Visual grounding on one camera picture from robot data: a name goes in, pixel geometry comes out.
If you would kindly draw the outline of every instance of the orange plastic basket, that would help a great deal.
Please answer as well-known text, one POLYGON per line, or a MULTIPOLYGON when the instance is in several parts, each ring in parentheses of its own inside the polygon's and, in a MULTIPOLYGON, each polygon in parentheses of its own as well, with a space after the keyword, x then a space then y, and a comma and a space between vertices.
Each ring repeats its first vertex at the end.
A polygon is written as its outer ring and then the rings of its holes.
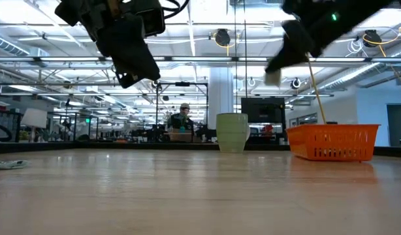
POLYGON ((370 161, 379 125, 300 125, 287 129, 291 152, 313 161, 370 161))

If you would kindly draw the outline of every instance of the white pillar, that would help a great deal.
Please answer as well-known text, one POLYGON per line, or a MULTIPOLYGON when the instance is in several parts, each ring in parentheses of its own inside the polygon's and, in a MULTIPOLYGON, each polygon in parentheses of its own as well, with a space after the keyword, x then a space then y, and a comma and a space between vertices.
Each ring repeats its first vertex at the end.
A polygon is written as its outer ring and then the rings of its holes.
POLYGON ((208 82, 208 128, 216 129, 216 116, 234 112, 233 74, 231 68, 210 68, 208 82))

